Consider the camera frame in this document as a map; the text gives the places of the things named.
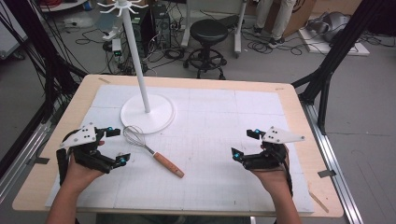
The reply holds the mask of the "white power adapter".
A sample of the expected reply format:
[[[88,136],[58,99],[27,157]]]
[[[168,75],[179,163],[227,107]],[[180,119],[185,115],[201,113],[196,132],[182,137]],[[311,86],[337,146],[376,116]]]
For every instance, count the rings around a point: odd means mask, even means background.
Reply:
[[[122,61],[122,50],[121,50],[121,42],[119,38],[114,38],[111,43],[112,52],[114,55],[114,60],[116,63]]]

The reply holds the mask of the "person's right hand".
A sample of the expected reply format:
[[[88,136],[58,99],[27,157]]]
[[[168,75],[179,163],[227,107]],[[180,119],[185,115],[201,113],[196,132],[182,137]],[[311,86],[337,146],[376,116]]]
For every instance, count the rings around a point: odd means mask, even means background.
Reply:
[[[268,170],[252,170],[251,173],[259,178],[263,187],[272,198],[290,196],[290,188],[287,178],[289,163],[289,154],[286,154],[285,161],[281,162],[278,167]]]

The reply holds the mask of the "black round stool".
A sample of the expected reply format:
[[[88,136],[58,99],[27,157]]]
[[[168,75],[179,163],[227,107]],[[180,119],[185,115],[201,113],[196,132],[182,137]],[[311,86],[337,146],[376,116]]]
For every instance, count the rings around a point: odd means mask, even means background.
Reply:
[[[205,19],[196,21],[191,26],[190,34],[202,47],[190,53],[183,63],[183,67],[188,68],[191,65],[196,68],[197,78],[200,78],[202,73],[218,69],[219,80],[225,80],[222,66],[226,65],[227,61],[220,52],[212,47],[228,37],[227,27],[218,21]]]

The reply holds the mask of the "black metal frame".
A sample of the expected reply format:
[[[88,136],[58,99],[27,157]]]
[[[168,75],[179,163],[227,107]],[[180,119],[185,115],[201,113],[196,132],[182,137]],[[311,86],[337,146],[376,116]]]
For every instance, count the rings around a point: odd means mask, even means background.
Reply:
[[[385,2],[386,0],[362,0],[321,65],[313,73],[291,83],[294,88],[306,84],[304,91],[298,95],[306,105],[313,105],[320,95],[317,125],[322,133],[326,134],[325,121],[332,75]]]
[[[40,123],[50,119],[50,115],[54,111],[55,100],[62,95],[71,96],[76,92],[78,83],[75,81],[73,74],[77,77],[88,75],[87,72],[75,67],[60,55],[50,40],[42,20],[39,19],[42,12],[35,2],[36,0],[0,1],[0,8],[6,6],[17,24],[27,35],[27,39],[23,40],[7,16],[0,13],[0,22],[17,40],[32,62],[45,96],[43,104],[37,109],[5,156],[0,160],[0,179],[5,177],[11,169],[11,165],[21,154],[22,148],[32,136],[35,128]]]

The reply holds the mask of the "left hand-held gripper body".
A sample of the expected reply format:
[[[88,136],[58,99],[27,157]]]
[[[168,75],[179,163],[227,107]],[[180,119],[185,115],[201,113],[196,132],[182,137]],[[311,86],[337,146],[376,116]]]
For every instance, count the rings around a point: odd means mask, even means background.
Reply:
[[[92,123],[84,125],[68,133],[60,144],[56,151],[60,185],[65,180],[71,153],[74,153],[76,163],[107,174],[107,157],[97,149],[101,139],[96,137],[95,129]]]

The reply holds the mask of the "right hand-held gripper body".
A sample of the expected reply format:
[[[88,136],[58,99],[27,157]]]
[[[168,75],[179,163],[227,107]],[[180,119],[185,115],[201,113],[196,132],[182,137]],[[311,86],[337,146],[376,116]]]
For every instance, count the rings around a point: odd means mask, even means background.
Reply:
[[[304,141],[304,136],[272,126],[260,140],[262,152],[245,155],[242,165],[247,170],[276,168],[286,159],[286,143]]]

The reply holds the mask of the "grey machine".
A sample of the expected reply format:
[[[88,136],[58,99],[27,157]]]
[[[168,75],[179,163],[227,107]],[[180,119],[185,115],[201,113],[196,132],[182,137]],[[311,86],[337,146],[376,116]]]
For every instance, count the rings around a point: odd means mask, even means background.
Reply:
[[[342,33],[349,21],[350,17],[341,12],[324,12],[319,17],[309,20],[305,28],[322,35],[326,42],[331,43]]]

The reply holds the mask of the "black computer tower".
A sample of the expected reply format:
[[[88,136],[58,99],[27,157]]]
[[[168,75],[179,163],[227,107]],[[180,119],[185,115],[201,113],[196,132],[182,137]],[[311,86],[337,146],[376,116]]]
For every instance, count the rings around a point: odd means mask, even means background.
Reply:
[[[163,49],[171,47],[170,17],[166,5],[155,4],[151,7],[156,43]]]

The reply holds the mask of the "cardboard box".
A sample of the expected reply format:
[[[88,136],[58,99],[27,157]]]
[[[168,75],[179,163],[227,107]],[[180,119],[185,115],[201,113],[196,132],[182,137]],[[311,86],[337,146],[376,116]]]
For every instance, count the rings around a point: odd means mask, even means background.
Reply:
[[[267,18],[269,30],[273,29],[276,15],[280,9],[282,0],[274,0]],[[317,0],[296,0],[287,28],[283,36],[287,37],[305,27]]]

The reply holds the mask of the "white hook rack stand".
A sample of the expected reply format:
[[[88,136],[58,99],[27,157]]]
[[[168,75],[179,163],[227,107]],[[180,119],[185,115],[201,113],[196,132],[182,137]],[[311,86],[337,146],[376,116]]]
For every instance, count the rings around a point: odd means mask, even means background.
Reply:
[[[131,13],[136,14],[134,8],[144,8],[144,6],[139,6],[141,1],[142,0],[112,0],[112,4],[101,4],[101,7],[107,7],[105,13],[117,10],[118,16],[122,17],[122,24],[127,36],[140,90],[139,96],[132,96],[121,108],[121,122],[125,127],[138,126],[143,133],[152,134],[165,129],[173,121],[176,111],[173,103],[165,96],[148,94],[147,92],[142,65],[135,42],[134,28],[131,22]]]

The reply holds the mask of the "white grid mat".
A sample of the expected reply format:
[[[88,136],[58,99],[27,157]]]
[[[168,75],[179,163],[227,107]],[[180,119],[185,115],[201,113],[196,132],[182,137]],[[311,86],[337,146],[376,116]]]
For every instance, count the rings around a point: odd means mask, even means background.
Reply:
[[[269,193],[233,160],[232,151],[260,152],[260,141],[248,137],[247,130],[287,129],[276,93],[156,87],[148,92],[168,98],[176,116],[160,132],[148,134],[146,142],[184,176],[173,175],[123,136],[110,137],[100,151],[111,158],[128,153],[131,159],[87,187],[79,208],[242,216],[274,212]]]

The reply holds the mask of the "aluminium rail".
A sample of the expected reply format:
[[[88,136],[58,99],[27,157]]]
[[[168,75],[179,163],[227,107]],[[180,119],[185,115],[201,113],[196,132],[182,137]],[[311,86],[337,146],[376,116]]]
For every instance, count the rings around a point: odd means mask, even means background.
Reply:
[[[40,153],[47,144],[51,131],[52,123],[49,121],[39,123],[28,133],[27,141],[22,144],[21,151],[0,178],[0,204],[6,200],[24,170],[27,167],[33,167],[34,159],[41,157]]]
[[[349,224],[364,224],[361,213],[349,190],[344,174],[333,151],[329,137],[322,133],[318,121],[318,112],[313,105],[302,104],[307,121],[316,139],[318,150],[324,160],[326,170],[334,170],[336,175],[330,177],[337,196],[344,210],[344,216]]]

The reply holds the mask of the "wire whisk with wooden handle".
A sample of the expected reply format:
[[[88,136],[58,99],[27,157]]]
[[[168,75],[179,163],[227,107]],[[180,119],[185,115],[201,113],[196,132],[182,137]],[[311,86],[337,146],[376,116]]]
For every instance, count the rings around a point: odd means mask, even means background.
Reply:
[[[184,177],[184,172],[181,171],[175,164],[169,161],[164,155],[160,152],[154,151],[151,147],[149,147],[146,143],[145,134],[142,129],[135,126],[126,126],[122,131],[126,141],[136,147],[142,147],[147,150],[152,157],[160,163],[163,167],[165,167],[172,174],[176,175],[179,178]]]

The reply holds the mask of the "thin wooden stick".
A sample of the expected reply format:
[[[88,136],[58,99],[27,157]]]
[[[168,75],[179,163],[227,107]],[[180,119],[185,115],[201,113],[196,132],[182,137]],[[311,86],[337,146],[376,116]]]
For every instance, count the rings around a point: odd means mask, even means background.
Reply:
[[[311,198],[326,212],[329,213],[329,208],[311,191],[309,191]]]

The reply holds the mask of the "person's left hand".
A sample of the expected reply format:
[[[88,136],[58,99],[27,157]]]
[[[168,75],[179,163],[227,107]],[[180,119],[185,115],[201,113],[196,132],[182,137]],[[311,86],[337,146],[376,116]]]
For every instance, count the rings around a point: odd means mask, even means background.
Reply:
[[[67,194],[80,194],[96,178],[102,175],[103,173],[100,171],[76,163],[75,155],[71,153],[67,174],[61,185],[61,190]]]

